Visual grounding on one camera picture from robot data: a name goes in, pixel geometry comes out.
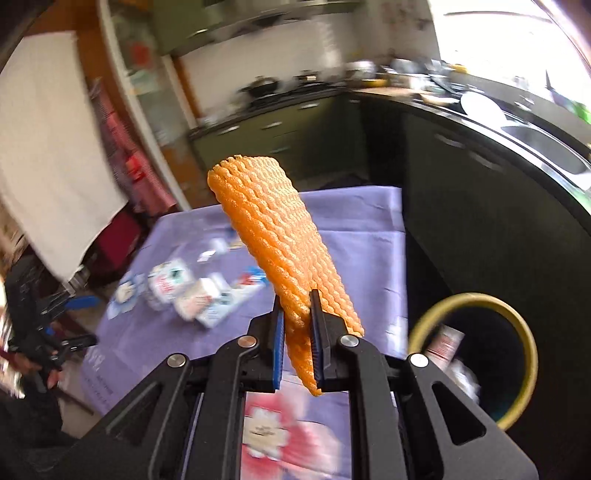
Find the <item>orange foam fruit net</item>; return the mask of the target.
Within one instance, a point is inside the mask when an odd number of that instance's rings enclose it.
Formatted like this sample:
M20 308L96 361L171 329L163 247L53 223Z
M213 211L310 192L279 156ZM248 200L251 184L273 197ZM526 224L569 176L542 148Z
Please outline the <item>orange foam fruit net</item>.
M311 395L322 395L311 358L311 291L349 334L365 330L300 193L276 159L263 156L228 157L209 170L207 184L280 297L291 366Z

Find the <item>yellow rimmed trash bin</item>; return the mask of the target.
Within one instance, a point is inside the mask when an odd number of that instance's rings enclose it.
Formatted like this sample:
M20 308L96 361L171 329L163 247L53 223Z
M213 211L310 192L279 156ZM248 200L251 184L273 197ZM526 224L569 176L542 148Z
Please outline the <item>yellow rimmed trash bin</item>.
M408 352L426 353L446 327L463 334L453 358L475 375L480 407L501 429L509 429L528 406L538 376L537 346L526 321L491 295L452 295L418 320Z

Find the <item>green kitchen cabinets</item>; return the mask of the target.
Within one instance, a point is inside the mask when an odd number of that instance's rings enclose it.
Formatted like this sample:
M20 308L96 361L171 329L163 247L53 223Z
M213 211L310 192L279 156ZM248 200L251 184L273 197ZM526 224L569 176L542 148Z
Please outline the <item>green kitchen cabinets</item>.
M489 125L417 96L338 90L188 138L202 168L236 153L270 155L300 181L359 169L399 188L413 297L480 291L525 307L586 303L590 179L561 173L502 131L511 124L544 131L513 113Z

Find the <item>blue white toothpaste tube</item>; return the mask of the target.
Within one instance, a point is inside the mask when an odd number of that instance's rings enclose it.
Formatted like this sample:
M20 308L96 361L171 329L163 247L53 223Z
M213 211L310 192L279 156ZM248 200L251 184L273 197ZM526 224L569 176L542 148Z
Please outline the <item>blue white toothpaste tube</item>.
M205 328L212 329L220 324L238 306L255 296L269 281L259 267L249 267L232 283L228 284L219 272L208 276L219 294L202 309L195 320Z

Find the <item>purple floral tablecloth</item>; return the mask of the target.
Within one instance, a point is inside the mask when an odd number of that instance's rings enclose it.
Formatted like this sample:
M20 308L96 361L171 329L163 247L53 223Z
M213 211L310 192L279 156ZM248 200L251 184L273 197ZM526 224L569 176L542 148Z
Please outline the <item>purple floral tablecloth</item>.
M123 276L83 362L84 387L109 411L172 355L214 356L214 384L270 358L245 398L244 479L347 479L349 394L322 385L329 361L314 313L349 345L406 353L402 194L363 186L232 202L162 217Z

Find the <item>pink printed paper packet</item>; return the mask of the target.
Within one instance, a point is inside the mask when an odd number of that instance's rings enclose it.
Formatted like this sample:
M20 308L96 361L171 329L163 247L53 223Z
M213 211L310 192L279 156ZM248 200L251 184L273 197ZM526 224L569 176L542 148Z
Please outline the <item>pink printed paper packet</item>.
M463 339L463 332L442 325L424 354L438 368L446 371L451 365Z

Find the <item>white hanging towel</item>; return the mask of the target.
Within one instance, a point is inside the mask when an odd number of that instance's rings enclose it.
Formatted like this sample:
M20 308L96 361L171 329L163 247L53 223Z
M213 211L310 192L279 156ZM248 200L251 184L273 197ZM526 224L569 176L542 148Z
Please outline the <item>white hanging towel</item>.
M64 282L127 202L106 160L73 32L23 38L1 73L1 199Z

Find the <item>white crumpled tissue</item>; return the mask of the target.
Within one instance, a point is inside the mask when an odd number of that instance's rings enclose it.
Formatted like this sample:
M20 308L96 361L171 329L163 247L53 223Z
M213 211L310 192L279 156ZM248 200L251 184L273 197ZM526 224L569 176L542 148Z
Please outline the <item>white crumpled tissue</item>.
M474 373L459 358L449 364L446 373L470 399L479 403L480 384Z

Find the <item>pink checked apron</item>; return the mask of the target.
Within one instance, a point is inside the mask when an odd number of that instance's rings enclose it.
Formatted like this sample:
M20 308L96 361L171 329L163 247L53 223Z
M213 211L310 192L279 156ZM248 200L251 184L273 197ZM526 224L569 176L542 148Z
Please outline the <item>pink checked apron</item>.
M176 206L176 200L163 185L142 149L129 135L101 79L93 81L89 98L107 162L117 185L136 212L150 217L166 214Z

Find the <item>black wok on stove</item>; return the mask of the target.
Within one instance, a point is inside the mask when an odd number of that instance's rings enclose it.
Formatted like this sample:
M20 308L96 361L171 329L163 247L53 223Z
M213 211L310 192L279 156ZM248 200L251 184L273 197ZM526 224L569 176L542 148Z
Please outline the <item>black wok on stove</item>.
M279 90L280 85L280 79L257 76L256 80L240 89L240 92L246 93L250 98L261 98L276 93L276 91Z

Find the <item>glass door wooden cabinet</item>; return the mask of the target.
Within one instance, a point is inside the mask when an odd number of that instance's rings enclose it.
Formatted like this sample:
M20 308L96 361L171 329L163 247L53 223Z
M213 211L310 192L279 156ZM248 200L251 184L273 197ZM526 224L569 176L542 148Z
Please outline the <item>glass door wooden cabinet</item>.
M214 199L190 142L197 125L169 56L158 51L147 11L129 1L95 3L101 37L133 130L183 211Z

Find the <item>stainless steel sink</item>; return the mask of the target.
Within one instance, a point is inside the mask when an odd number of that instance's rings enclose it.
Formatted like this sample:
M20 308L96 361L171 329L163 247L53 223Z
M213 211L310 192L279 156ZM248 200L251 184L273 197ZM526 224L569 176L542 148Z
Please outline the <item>stainless steel sink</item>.
M523 124L511 124L502 131L524 143L554 168L582 183L590 179L590 163L575 150L546 132Z

